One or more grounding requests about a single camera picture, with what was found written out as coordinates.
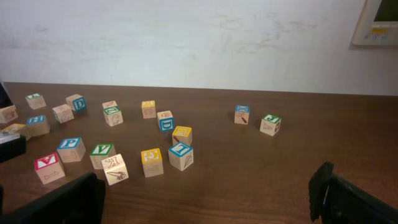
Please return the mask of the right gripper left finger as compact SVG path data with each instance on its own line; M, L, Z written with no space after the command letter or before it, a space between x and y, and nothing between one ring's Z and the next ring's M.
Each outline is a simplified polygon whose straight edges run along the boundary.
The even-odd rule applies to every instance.
M87 173L1 217L1 223L101 223L105 181Z

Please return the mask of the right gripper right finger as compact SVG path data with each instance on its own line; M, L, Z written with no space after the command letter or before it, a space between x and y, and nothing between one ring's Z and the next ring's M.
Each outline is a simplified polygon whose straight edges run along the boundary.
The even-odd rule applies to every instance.
M310 219L322 223L397 224L397 210L333 173L323 163L308 183Z

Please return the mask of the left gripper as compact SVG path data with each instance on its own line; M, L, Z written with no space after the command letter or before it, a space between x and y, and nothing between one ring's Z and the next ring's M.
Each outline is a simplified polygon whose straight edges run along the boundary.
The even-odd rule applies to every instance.
M20 136L18 139L14 139L12 141L8 141L1 144L1 162L6 162L10 159L13 159L17 156L26 153L26 138L25 136Z

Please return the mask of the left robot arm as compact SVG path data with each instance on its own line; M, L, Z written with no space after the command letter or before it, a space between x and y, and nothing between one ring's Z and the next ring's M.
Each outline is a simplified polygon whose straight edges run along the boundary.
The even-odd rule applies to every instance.
M6 89L1 84L1 124L17 118L16 107ZM26 152L26 138L23 134L1 131L1 163L20 156Z

